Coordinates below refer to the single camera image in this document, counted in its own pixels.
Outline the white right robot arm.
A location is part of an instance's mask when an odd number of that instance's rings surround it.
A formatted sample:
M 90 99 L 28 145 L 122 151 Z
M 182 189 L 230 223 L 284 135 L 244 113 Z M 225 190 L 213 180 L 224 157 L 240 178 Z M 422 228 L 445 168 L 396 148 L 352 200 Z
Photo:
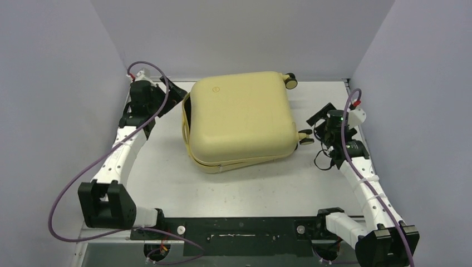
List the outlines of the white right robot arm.
M 348 181 L 365 222 L 354 221 L 339 207 L 325 208 L 318 211 L 315 231 L 322 238 L 333 234 L 345 241 L 354 249 L 360 266 L 413 266 L 419 232 L 395 211 L 366 146 L 354 139 L 356 126 L 365 118 L 356 103 L 347 111 L 328 103 L 307 120 L 321 143 L 321 153 L 331 160 L 329 168 L 338 169 Z

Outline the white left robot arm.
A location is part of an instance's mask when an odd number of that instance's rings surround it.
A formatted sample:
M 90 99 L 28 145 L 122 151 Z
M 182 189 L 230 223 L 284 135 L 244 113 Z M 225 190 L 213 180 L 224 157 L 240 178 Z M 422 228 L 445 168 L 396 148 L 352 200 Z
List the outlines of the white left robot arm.
M 169 86 L 169 92 L 148 78 L 131 83 L 115 137 L 117 148 L 106 159 L 90 182 L 78 188 L 85 224 L 89 228 L 131 229 L 145 227 L 153 239 L 162 238 L 166 223 L 163 211 L 135 204 L 126 184 L 140 149 L 149 139 L 155 126 L 155 117 L 162 117 L 186 96 L 187 92 L 172 81 L 160 81 Z

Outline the yellow suitcase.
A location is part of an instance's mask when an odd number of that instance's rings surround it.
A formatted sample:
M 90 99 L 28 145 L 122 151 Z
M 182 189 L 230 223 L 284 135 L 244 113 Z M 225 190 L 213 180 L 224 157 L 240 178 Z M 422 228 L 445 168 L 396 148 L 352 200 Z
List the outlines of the yellow suitcase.
M 290 156 L 314 142 L 298 129 L 287 92 L 298 81 L 275 71 L 203 78 L 182 101 L 182 135 L 202 172 L 217 174 Z

